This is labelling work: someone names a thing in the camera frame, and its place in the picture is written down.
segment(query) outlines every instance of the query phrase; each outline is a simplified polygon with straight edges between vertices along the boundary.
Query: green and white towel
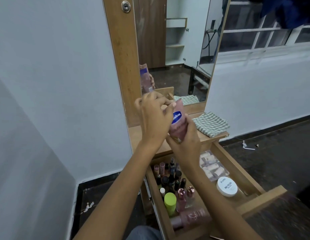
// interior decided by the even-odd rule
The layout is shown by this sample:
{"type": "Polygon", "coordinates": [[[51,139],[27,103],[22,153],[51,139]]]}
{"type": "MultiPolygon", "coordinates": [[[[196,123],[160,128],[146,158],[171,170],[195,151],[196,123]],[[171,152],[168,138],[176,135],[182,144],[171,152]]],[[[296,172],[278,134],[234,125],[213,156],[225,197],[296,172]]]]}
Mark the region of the green and white towel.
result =
{"type": "Polygon", "coordinates": [[[177,101],[180,98],[182,99],[183,105],[196,104],[200,102],[198,98],[194,95],[188,95],[188,96],[182,96],[182,97],[174,96],[174,101],[177,101]]]}
{"type": "Polygon", "coordinates": [[[200,132],[211,138],[225,132],[230,127],[227,120],[221,119],[212,112],[204,113],[194,118],[193,121],[200,132]]]}

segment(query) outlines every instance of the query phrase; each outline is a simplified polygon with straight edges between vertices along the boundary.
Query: white round container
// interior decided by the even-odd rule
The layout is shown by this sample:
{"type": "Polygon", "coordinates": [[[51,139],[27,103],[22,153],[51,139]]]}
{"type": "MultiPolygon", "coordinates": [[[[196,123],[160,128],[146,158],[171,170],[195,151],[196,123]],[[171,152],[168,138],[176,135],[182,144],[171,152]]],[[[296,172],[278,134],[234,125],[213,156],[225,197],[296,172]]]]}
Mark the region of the white round container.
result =
{"type": "Polygon", "coordinates": [[[226,197],[233,197],[237,193],[237,185],[229,177],[220,177],[217,180],[216,187],[218,191],[226,197]]]}

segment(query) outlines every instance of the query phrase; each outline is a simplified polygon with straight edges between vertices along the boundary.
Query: wooden drawer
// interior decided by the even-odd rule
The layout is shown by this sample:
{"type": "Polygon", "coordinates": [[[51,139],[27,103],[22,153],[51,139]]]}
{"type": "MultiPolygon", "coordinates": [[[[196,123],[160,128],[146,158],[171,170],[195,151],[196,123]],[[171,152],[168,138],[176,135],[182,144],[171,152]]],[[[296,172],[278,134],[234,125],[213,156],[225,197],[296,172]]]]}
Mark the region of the wooden drawer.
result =
{"type": "MultiPolygon", "coordinates": [[[[286,189],[282,186],[278,186],[273,190],[265,192],[265,190],[233,159],[233,157],[229,155],[229,153],[225,151],[221,145],[219,145],[217,141],[202,144],[202,152],[209,149],[229,171],[230,174],[228,177],[232,178],[236,182],[239,189],[237,194],[234,197],[227,197],[226,199],[244,218],[266,207],[286,192],[286,189]]],[[[170,158],[173,156],[174,154],[170,154],[153,159],[151,165],[147,169],[145,177],[148,197],[153,204],[154,212],[156,214],[163,239],[196,239],[204,234],[212,234],[214,236],[219,235],[213,222],[210,222],[209,225],[194,226],[189,230],[173,230],[169,215],[167,214],[152,171],[153,165],[159,164],[162,161],[170,162],[170,158]]],[[[196,191],[195,201],[197,205],[203,206],[206,209],[203,201],[196,191]]]]}

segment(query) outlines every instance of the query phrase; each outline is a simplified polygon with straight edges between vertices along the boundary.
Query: lime green container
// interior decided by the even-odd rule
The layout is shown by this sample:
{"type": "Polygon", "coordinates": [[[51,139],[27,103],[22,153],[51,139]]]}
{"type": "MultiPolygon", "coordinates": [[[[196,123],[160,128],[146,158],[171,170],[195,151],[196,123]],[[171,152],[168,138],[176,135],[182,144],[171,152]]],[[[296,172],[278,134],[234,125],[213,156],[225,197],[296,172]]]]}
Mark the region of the lime green container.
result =
{"type": "Polygon", "coordinates": [[[176,208],[176,196],[173,193],[167,193],[164,197],[164,204],[169,216],[172,216],[176,208]]]}

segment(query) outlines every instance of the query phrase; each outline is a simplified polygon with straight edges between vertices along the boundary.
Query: person's left hand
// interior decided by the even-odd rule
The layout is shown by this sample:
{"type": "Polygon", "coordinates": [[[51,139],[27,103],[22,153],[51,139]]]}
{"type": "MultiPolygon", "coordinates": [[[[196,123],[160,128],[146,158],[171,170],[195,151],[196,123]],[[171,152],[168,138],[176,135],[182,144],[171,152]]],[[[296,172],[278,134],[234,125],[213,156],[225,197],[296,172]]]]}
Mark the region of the person's left hand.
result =
{"type": "Polygon", "coordinates": [[[175,106],[174,101],[155,91],[146,93],[135,101],[141,123],[141,144],[152,147],[155,152],[161,147],[173,121],[175,106]],[[163,104],[168,105],[165,113],[161,109],[163,104]]]}

